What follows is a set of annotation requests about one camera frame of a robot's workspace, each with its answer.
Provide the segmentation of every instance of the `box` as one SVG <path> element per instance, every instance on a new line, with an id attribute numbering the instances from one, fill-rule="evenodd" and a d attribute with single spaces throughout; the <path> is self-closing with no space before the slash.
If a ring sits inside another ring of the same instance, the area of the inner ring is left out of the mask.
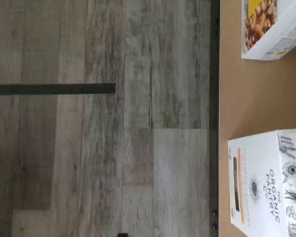
<path id="1" fill-rule="evenodd" d="M 241 57 L 275 60 L 296 46 L 296 0 L 242 0 Z"/>
<path id="2" fill-rule="evenodd" d="M 296 237 L 296 129 L 228 141 L 231 222 L 249 237 Z"/>

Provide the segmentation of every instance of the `product packaging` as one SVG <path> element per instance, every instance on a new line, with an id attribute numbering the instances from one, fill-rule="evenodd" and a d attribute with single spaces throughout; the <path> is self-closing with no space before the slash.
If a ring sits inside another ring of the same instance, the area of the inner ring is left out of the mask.
<path id="1" fill-rule="evenodd" d="M 296 237 L 296 129 L 228 141 L 231 222 L 249 237 Z"/>
<path id="2" fill-rule="evenodd" d="M 296 0 L 242 0 L 241 57 L 280 59 L 296 46 Z"/>

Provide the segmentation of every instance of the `gray wood plank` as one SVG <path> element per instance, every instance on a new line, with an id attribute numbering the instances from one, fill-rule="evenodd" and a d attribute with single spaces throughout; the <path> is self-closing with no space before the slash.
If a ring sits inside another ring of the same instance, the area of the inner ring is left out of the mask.
<path id="1" fill-rule="evenodd" d="M 57 83 L 62 0 L 26 2 L 21 83 Z"/>
<path id="2" fill-rule="evenodd" d="M 209 237 L 205 129 L 154 130 L 154 236 Z"/>
<path id="3" fill-rule="evenodd" d="M 147 0 L 126 1 L 124 127 L 151 127 L 151 54 Z"/>
<path id="4" fill-rule="evenodd" d="M 78 224 L 83 95 L 58 96 L 51 198 L 53 237 L 74 237 Z"/>
<path id="5" fill-rule="evenodd" d="M 26 0 L 0 0 L 0 9 L 25 10 Z"/>
<path id="6" fill-rule="evenodd" d="M 120 232 L 123 100 L 119 99 L 84 96 L 78 236 L 115 237 Z"/>
<path id="7" fill-rule="evenodd" d="M 125 0 L 89 0 L 86 27 L 85 82 L 124 77 Z"/>
<path id="8" fill-rule="evenodd" d="M 57 83 L 59 77 L 58 53 L 24 52 L 21 83 Z"/>
<path id="9" fill-rule="evenodd" d="M 0 49 L 23 50 L 24 9 L 0 9 Z"/>
<path id="10" fill-rule="evenodd" d="M 211 2 L 199 1 L 200 128 L 209 128 Z"/>
<path id="11" fill-rule="evenodd" d="M 123 185 L 122 232 L 130 237 L 153 236 L 153 187 Z"/>
<path id="12" fill-rule="evenodd" d="M 14 210 L 11 237 L 50 237 L 50 211 Z"/>
<path id="13" fill-rule="evenodd" d="M 59 83 L 83 83 L 86 0 L 64 0 L 61 15 Z"/>
<path id="14" fill-rule="evenodd" d="M 24 22 L 24 8 L 9 5 L 6 0 L 0 1 L 1 84 L 20 82 Z"/>
<path id="15" fill-rule="evenodd" d="M 19 100 L 0 96 L 0 237 L 11 236 Z"/>
<path id="16" fill-rule="evenodd" d="M 0 84 L 20 83 L 22 52 L 0 50 Z"/>
<path id="17" fill-rule="evenodd" d="M 153 184 L 152 146 L 151 129 L 124 129 L 123 184 Z"/>
<path id="18" fill-rule="evenodd" d="M 150 1 L 155 128 L 200 128 L 198 2 Z"/>
<path id="19" fill-rule="evenodd" d="M 62 0 L 31 0 L 26 5 L 24 50 L 58 53 Z"/>
<path id="20" fill-rule="evenodd" d="M 57 96 L 20 97 L 15 209 L 50 208 Z"/>
<path id="21" fill-rule="evenodd" d="M 78 236 L 121 230 L 124 1 L 88 1 L 85 82 L 116 82 L 115 95 L 85 95 Z"/>

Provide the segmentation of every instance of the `black strip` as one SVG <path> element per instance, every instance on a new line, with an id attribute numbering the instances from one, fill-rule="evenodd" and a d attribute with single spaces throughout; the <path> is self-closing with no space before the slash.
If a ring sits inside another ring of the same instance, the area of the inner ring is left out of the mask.
<path id="1" fill-rule="evenodd" d="M 0 85 L 0 95 L 74 95 L 112 93 L 115 93 L 115 83 Z"/>
<path id="2" fill-rule="evenodd" d="M 219 122 L 219 42 L 220 42 L 220 0 L 210 0 L 210 84 L 209 84 L 209 171 L 210 171 L 210 237 L 218 237 L 218 122 Z"/>

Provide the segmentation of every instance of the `cardboard surface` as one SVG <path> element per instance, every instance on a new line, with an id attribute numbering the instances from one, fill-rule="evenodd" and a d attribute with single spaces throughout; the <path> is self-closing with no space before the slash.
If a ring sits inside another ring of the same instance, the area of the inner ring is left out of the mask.
<path id="1" fill-rule="evenodd" d="M 227 140 L 296 128 L 296 48 L 276 61 L 241 59 L 241 0 L 221 1 L 219 236 L 242 237 L 230 222 Z"/>

